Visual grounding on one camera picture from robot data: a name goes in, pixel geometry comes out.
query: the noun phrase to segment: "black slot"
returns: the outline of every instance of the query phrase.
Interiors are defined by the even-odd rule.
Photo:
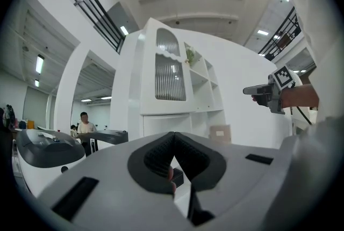
[[[98,151],[98,140],[95,139],[95,150]]]
[[[198,198],[196,196],[196,190],[191,186],[190,202],[188,210],[188,219],[194,226],[201,225],[209,220],[212,220],[214,215],[209,211],[202,210]]]
[[[176,187],[178,188],[184,183],[184,174],[183,171],[178,170],[177,168],[173,169],[173,177],[171,179],[172,182],[176,184]]]
[[[83,177],[67,192],[52,210],[64,219],[70,221],[87,200],[98,182],[97,179]]]
[[[272,161],[274,160],[271,157],[258,156],[258,155],[253,155],[253,154],[249,154],[245,158],[248,159],[248,160],[252,160],[252,161],[263,163],[263,164],[267,164],[267,165],[270,165],[272,163]]]
[[[91,142],[92,153],[96,152],[96,147],[94,141]]]

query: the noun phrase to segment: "person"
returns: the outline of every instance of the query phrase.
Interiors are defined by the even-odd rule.
[[[70,136],[77,138],[77,131],[76,131],[75,125],[71,125],[71,127],[70,127]]]
[[[282,106],[319,107],[320,112],[321,104],[325,102],[326,115],[323,112],[320,117],[318,113],[318,121],[324,120],[326,116],[340,116],[343,114],[343,108],[338,104],[340,104],[341,92],[344,91],[339,74],[340,70],[343,70],[343,66],[339,62],[343,57],[341,48],[344,46],[344,26],[341,14],[336,11],[333,0],[292,1],[317,70],[310,76],[312,84],[292,89],[286,88],[282,91]],[[324,80],[326,80],[326,88],[320,86]],[[328,91],[335,93],[336,98],[332,98]]]
[[[96,131],[96,126],[88,121],[88,115],[86,112],[80,114],[81,123],[77,128],[78,134],[85,134]]]

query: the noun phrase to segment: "human hand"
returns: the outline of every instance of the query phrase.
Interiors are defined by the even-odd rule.
[[[167,175],[167,179],[170,181],[173,178],[173,168],[172,166],[170,166],[170,168],[168,169],[168,175]],[[177,190],[177,185],[174,182],[171,182],[173,185],[173,193],[176,192]]]
[[[289,88],[285,88],[282,90],[281,92],[281,96],[279,97],[279,99],[281,100],[282,102],[282,108],[288,108],[288,107],[291,107],[291,104],[290,104],[290,90]],[[255,96],[252,96],[252,100],[254,102],[257,102]]]

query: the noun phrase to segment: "human arm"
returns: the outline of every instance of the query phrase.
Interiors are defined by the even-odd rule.
[[[282,108],[319,106],[319,97],[311,84],[283,89],[281,101]]]

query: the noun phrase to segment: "black cable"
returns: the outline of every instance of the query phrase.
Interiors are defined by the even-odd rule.
[[[296,85],[296,83],[293,82],[290,88],[291,88],[291,89],[294,88],[295,85]],[[312,125],[312,123],[310,122],[310,120],[305,116],[305,114],[301,111],[301,109],[300,109],[299,107],[296,107],[296,108],[299,110],[300,114],[302,114],[302,116],[306,119],[306,121],[309,123],[309,125]]]
[[[312,125],[312,123],[309,121],[309,119],[305,116],[305,114],[300,110],[300,108],[299,107],[296,107],[298,110],[299,110],[299,112],[300,112],[300,114],[302,114],[302,116],[307,120],[307,122],[309,123],[309,125]]]

